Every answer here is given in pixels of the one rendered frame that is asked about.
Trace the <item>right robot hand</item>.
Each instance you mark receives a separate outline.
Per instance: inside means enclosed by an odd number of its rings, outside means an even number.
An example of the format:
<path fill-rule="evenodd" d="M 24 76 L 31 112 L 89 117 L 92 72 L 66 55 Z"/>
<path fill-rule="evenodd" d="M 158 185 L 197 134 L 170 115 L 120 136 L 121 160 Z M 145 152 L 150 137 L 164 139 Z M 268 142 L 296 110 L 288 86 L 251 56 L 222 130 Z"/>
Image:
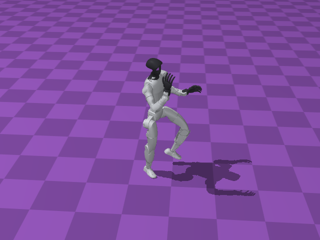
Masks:
<path fill-rule="evenodd" d="M 164 86 L 163 92 L 167 92 L 168 96 L 170 96 L 170 94 L 171 94 L 170 88 L 172 87 L 172 83 L 173 83 L 175 76 L 172 78 L 173 74 L 171 75 L 171 73 L 168 76 L 167 75 L 168 75 L 168 73 L 165 75 L 165 78 L 164 78 L 164 76 L 162 77 L 162 83 Z M 171 80 L 171 78 L 172 78 L 172 80 Z"/>

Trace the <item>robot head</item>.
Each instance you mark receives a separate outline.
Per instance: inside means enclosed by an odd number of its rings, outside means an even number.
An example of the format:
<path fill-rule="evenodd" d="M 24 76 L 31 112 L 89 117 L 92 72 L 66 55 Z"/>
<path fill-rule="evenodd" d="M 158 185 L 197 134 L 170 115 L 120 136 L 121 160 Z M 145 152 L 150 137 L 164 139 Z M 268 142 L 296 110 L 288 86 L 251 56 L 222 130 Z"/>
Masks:
<path fill-rule="evenodd" d="M 161 73 L 161 64 L 163 62 L 161 62 L 159 59 L 157 58 L 150 58 L 147 62 L 146 62 L 146 67 L 149 69 L 152 69 L 153 71 L 151 72 L 151 74 L 149 75 L 149 77 L 147 78 L 148 80 L 151 80 L 152 77 L 155 77 L 152 80 L 158 80 L 159 79 L 159 75 Z M 159 67 L 159 70 L 156 70 Z"/>

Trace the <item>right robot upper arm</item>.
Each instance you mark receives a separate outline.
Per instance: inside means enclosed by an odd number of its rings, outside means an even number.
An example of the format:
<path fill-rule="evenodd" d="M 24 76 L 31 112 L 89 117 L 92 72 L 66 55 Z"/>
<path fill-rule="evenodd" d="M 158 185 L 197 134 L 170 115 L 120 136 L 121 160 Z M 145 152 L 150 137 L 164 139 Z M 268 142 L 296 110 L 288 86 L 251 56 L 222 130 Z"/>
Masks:
<path fill-rule="evenodd" d="M 155 99 L 154 99 L 152 91 L 153 91 L 153 88 L 150 86 L 149 83 L 147 83 L 142 89 L 142 93 L 145 95 L 145 98 L 150 106 L 150 109 L 151 109 L 152 105 L 155 104 Z M 161 110 L 161 108 L 159 108 L 156 111 L 152 111 L 152 112 L 159 112 L 160 110 Z"/>

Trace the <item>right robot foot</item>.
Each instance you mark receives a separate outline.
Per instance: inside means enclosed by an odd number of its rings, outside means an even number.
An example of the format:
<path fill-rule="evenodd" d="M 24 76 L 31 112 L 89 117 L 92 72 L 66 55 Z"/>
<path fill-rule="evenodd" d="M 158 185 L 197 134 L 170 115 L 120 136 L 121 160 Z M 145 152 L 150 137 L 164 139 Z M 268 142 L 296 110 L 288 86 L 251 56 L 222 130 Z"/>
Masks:
<path fill-rule="evenodd" d="M 154 173 L 154 171 L 152 170 L 152 168 L 149 168 L 148 169 L 146 168 L 146 165 L 144 166 L 143 170 L 147 173 L 147 175 L 151 178 L 156 178 L 157 175 Z"/>

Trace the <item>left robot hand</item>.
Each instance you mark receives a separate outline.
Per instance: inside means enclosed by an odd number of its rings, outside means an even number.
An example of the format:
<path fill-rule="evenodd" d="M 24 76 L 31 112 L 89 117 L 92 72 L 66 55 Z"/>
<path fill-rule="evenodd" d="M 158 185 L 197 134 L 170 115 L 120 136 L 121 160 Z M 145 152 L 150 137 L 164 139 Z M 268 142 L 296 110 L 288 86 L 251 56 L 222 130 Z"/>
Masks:
<path fill-rule="evenodd" d="M 199 85 L 193 85 L 193 86 L 191 86 L 189 89 L 184 89 L 184 90 L 182 90 L 183 93 L 187 92 L 187 95 L 188 95 L 189 93 L 200 92 L 200 91 L 202 91 L 202 88 L 201 88 L 201 86 L 199 86 Z M 201 92 L 200 92 L 200 93 L 201 93 Z"/>

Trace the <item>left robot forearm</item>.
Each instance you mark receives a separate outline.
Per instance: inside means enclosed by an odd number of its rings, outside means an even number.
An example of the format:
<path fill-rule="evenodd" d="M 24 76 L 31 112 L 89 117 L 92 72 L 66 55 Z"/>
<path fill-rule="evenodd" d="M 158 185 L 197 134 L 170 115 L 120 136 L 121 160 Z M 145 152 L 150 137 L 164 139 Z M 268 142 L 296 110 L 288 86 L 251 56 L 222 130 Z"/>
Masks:
<path fill-rule="evenodd" d="M 173 93 L 177 96 L 186 96 L 187 95 L 187 92 L 182 92 L 183 89 L 181 90 L 181 89 L 175 88 L 174 86 L 171 86 L 170 89 L 171 89 L 170 93 Z"/>

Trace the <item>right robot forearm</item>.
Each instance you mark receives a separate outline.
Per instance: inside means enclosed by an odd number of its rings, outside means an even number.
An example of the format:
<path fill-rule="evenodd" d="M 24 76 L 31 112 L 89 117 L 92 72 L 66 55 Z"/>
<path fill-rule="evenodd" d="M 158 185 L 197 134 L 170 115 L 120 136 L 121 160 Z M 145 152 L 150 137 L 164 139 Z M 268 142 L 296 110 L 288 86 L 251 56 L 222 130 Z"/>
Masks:
<path fill-rule="evenodd" d="M 170 99 L 170 96 L 168 96 L 168 94 L 168 92 L 164 91 L 161 99 L 151 106 L 151 110 L 153 112 L 157 111 L 159 108 L 164 107 L 165 103 Z"/>

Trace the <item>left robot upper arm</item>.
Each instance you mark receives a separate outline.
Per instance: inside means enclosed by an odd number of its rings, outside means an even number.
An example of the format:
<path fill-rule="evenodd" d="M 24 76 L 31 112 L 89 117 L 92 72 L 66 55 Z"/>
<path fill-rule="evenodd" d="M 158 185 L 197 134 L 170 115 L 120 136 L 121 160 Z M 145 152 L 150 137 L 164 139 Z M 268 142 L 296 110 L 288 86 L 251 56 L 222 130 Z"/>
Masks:
<path fill-rule="evenodd" d="M 161 73 L 163 73 L 164 74 L 164 76 L 166 76 L 166 74 L 168 73 L 167 71 L 165 71 L 165 70 L 161 70 Z M 168 77 L 168 75 L 167 75 L 167 77 Z M 167 77 L 166 77 L 166 79 L 167 79 Z"/>

